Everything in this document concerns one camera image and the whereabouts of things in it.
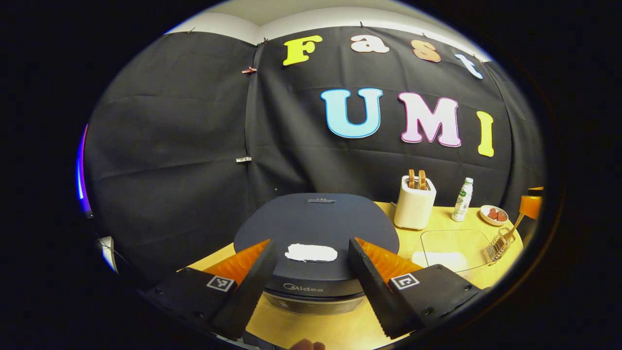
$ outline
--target black backdrop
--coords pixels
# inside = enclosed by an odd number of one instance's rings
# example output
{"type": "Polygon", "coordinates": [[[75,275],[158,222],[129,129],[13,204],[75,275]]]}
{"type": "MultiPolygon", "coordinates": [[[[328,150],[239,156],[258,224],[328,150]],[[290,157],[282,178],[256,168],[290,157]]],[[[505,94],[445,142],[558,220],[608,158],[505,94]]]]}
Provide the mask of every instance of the black backdrop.
{"type": "Polygon", "coordinates": [[[453,206],[465,177],[471,206],[518,213],[520,195],[544,183],[535,117],[494,63],[475,58],[475,78],[454,57],[469,55],[408,32],[331,27],[271,39],[257,47],[219,34],[167,34],[143,50],[108,87],[90,119],[87,191],[107,234],[150,279],[165,278],[233,241],[240,225],[270,199],[297,192],[339,192],[397,202],[409,168],[426,170],[436,206],[453,206]],[[356,52],[350,37],[374,35],[385,54],[356,52]],[[320,35],[306,62],[283,66],[285,42],[320,35]],[[411,40],[430,42],[440,62],[417,58],[411,40]],[[257,73],[244,75],[252,65],[257,73]],[[348,119],[362,123],[361,88],[383,91],[381,124],[365,138],[327,127],[320,94],[343,88],[348,119]],[[401,92],[434,111],[457,101],[459,147],[406,143],[401,92]],[[477,111],[494,118],[494,156],[478,153],[477,111]],[[235,159],[250,156],[251,162],[235,159]]]}

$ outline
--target white dough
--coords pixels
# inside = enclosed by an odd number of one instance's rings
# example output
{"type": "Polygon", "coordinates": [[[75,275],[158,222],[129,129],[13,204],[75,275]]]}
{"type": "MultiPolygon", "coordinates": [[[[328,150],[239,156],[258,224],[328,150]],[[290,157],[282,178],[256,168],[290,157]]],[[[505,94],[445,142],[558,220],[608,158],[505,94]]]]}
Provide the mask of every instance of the white dough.
{"type": "Polygon", "coordinates": [[[331,262],[337,258],[337,251],[325,245],[291,244],[285,256],[300,262],[331,262]]]}

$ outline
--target whisk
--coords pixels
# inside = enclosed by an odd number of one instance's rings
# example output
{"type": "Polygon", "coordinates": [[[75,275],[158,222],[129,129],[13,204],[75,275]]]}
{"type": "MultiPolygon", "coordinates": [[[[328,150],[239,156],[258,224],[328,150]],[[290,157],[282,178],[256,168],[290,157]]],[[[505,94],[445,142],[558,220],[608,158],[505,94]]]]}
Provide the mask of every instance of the whisk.
{"type": "Polygon", "coordinates": [[[521,208],[518,210],[520,214],[518,215],[518,219],[516,219],[516,223],[512,229],[509,227],[500,228],[497,232],[497,236],[495,236],[486,247],[486,253],[491,259],[488,264],[489,266],[496,263],[508,251],[510,245],[514,241],[514,231],[516,231],[516,227],[518,227],[518,224],[521,223],[521,220],[525,217],[525,215],[534,220],[538,218],[540,206],[542,204],[542,190],[542,187],[529,189],[529,194],[537,194],[538,196],[521,197],[521,208]]]}

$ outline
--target clip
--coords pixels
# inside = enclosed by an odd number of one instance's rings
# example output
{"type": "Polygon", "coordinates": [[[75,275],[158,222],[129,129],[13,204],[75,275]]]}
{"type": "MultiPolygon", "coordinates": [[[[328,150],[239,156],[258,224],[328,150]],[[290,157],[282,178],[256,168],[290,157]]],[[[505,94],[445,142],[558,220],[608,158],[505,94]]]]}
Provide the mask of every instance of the clip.
{"type": "Polygon", "coordinates": [[[244,69],[242,71],[242,73],[244,73],[244,74],[252,74],[252,73],[255,73],[255,72],[257,72],[257,68],[252,68],[250,66],[248,67],[248,69],[244,69]]]}

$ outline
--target letter m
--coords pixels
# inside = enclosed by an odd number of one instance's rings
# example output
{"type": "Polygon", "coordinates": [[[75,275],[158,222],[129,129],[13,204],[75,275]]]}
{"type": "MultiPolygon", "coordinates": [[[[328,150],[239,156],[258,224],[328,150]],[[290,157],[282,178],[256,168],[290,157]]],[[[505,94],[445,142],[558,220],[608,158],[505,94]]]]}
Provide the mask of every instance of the letter m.
{"type": "Polygon", "coordinates": [[[402,92],[397,96],[404,102],[406,107],[406,131],[402,134],[402,140],[409,143],[419,143],[423,137],[419,133],[419,126],[425,133],[428,142],[433,142],[439,129],[439,143],[449,147],[459,147],[462,141],[458,137],[458,118],[456,110],[458,102],[451,98],[439,98],[434,112],[425,104],[418,93],[402,92]]]}

